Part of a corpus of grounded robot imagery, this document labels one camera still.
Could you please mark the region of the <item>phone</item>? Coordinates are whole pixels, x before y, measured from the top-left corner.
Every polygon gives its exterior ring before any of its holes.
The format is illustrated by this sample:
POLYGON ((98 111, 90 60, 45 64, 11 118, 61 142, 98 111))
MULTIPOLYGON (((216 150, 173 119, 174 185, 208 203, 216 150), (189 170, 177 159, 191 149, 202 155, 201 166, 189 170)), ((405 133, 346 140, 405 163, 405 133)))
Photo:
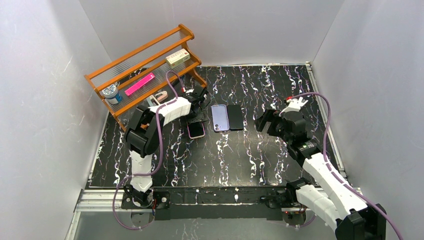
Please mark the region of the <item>phone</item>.
POLYGON ((201 121, 188 123, 187 130, 191 140, 203 138, 206 135, 204 124, 201 121))

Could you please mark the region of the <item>lavender phone case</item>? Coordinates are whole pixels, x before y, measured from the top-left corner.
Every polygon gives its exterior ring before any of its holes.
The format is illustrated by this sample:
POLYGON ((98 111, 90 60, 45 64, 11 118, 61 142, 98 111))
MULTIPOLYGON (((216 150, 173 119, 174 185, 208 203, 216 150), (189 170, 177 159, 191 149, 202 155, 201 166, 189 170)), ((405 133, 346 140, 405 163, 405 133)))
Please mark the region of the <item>lavender phone case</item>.
POLYGON ((215 132, 226 132, 230 130, 227 107, 224 104, 212 105, 212 124, 215 132))

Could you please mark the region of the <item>black smartphone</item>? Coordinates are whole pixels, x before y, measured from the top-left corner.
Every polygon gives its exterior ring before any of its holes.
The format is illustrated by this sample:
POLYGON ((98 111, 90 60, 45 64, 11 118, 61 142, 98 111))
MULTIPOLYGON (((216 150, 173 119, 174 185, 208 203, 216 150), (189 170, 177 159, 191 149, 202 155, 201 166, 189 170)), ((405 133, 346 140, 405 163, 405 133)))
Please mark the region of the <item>black smartphone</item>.
POLYGON ((230 104, 226 106, 226 109, 229 122, 229 129, 232 131, 243 130, 244 119, 241 106, 237 104, 230 104))

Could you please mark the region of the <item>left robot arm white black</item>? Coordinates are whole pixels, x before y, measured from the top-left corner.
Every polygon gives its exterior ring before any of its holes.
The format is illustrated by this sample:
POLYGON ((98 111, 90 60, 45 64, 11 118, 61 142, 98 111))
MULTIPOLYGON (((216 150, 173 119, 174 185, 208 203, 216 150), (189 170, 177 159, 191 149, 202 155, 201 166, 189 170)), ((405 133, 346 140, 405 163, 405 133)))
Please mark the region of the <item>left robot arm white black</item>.
POLYGON ((208 93, 206 87, 195 86, 160 105, 136 108, 124 134, 131 157, 129 184, 135 190, 146 193, 153 185, 152 175, 163 162, 163 128, 181 117, 196 117, 208 93))

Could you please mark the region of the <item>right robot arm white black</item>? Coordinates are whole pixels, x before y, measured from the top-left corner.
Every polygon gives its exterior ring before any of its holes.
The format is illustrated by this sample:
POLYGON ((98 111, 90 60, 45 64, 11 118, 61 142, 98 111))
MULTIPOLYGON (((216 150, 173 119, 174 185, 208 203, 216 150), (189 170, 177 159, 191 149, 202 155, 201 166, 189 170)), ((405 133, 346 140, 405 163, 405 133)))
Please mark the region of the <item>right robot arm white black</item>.
POLYGON ((325 160, 319 143, 308 136, 306 120, 301 112, 279 112, 267 109, 254 121, 261 132, 270 123, 267 133, 280 137, 287 151, 308 172, 324 193, 305 178, 286 184, 285 199, 310 208, 334 231, 338 240, 384 240, 386 238, 385 210, 380 204, 373 207, 325 160))

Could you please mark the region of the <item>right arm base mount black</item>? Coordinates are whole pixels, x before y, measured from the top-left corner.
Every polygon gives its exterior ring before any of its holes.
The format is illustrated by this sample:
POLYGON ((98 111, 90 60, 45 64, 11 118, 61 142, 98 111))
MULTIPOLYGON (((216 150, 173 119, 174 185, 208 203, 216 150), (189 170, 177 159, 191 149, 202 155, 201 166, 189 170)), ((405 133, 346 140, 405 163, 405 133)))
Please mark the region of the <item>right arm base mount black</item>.
POLYGON ((311 181, 304 177, 298 180, 288 182, 284 190, 273 190, 260 197, 260 201, 270 209, 299 207, 298 212, 305 212, 307 207, 298 201, 296 190, 301 187, 311 185, 311 181))

